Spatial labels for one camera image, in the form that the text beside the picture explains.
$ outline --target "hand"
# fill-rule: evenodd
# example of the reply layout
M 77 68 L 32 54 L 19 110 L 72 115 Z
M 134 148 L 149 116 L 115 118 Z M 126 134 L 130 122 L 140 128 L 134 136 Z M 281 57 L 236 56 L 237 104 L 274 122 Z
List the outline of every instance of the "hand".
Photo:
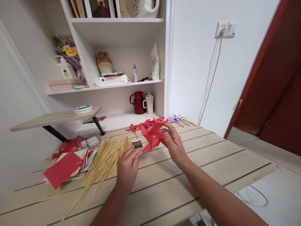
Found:
M 117 161 L 116 188 L 130 194 L 138 174 L 139 159 L 142 148 L 131 148 L 120 152 Z
M 168 129 L 160 129 L 160 132 L 163 133 L 163 139 L 168 145 L 168 151 L 173 162 L 179 165 L 189 160 L 176 129 L 170 123 L 165 123 L 164 126 Z

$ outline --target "plush toy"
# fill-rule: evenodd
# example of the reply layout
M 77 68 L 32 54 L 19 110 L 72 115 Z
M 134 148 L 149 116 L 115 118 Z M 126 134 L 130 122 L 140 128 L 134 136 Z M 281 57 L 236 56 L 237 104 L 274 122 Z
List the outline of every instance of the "plush toy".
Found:
M 112 73 L 112 61 L 107 52 L 98 52 L 97 66 L 101 73 Z

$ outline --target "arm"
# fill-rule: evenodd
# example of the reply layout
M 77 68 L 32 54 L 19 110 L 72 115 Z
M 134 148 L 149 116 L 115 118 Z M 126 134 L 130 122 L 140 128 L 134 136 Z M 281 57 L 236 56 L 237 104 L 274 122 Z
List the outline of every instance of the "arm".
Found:
M 161 129 L 173 162 L 183 171 L 201 203 L 220 226 L 268 226 L 253 210 L 201 170 L 187 156 L 173 125 Z
M 134 186 L 138 174 L 139 158 L 142 148 L 127 149 L 120 152 L 117 162 L 116 184 L 90 226 L 116 225 L 118 216 Z

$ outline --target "pink box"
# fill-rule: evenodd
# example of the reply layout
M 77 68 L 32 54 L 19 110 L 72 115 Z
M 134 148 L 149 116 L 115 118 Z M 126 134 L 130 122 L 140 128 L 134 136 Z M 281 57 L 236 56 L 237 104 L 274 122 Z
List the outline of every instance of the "pink box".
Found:
M 57 79 L 57 80 L 49 80 L 48 84 L 50 85 L 52 91 L 61 91 L 72 89 L 74 85 L 81 85 L 81 81 L 79 79 Z

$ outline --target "black table leg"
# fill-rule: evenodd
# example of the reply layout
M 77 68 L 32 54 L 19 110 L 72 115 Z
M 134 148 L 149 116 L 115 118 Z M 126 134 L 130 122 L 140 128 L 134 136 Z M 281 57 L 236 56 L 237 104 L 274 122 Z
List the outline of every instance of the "black table leg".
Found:
M 62 142 L 67 141 L 67 139 L 63 135 L 61 135 L 57 130 L 55 130 L 52 126 L 43 126 L 43 128 Z
M 95 122 L 97 128 L 99 129 L 101 135 L 102 135 L 102 136 L 105 135 L 106 132 L 103 131 L 103 129 L 102 129 L 102 127 L 100 126 L 99 121 L 97 120 L 96 116 L 92 117 L 92 119 L 93 119 L 93 121 Z

